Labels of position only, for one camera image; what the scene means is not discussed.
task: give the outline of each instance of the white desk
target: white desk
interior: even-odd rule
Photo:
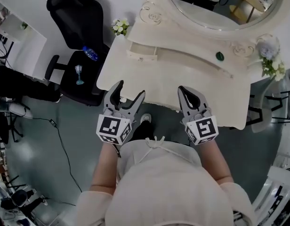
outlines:
[[[97,86],[109,90],[124,80],[121,96],[133,100],[146,91],[145,102],[180,110],[177,88],[192,87],[203,93],[219,126],[243,129],[246,123],[250,82],[231,79],[208,63],[185,53],[158,49],[158,61],[137,61],[127,57],[130,41],[115,38],[97,80]]]

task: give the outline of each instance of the chair armrest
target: chair armrest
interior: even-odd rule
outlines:
[[[47,67],[45,79],[49,80],[51,78],[51,75],[53,73],[53,70],[55,69],[55,65],[57,64],[57,61],[59,59],[59,55],[54,55]]]

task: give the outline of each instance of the sleeve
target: sleeve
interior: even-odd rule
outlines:
[[[244,189],[236,183],[223,183],[220,187],[227,195],[233,211],[241,213],[242,219],[247,225],[255,226],[256,217],[254,208]]]
[[[104,225],[107,208],[113,196],[103,192],[83,192],[77,202],[77,226]]]

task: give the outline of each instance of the green stone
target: green stone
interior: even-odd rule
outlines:
[[[219,61],[224,61],[225,60],[225,56],[221,52],[217,52],[216,53],[216,59],[218,59]]]

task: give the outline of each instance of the chair backrest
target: chair backrest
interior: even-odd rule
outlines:
[[[253,107],[262,109],[263,99],[270,88],[270,86],[275,82],[275,78],[268,79],[260,88],[259,92],[256,93],[254,101],[253,101]]]
[[[6,187],[5,183],[0,182],[0,193],[3,198],[11,197],[8,192],[8,188]]]
[[[103,10],[95,0],[48,0],[47,9],[69,48],[103,51]]]

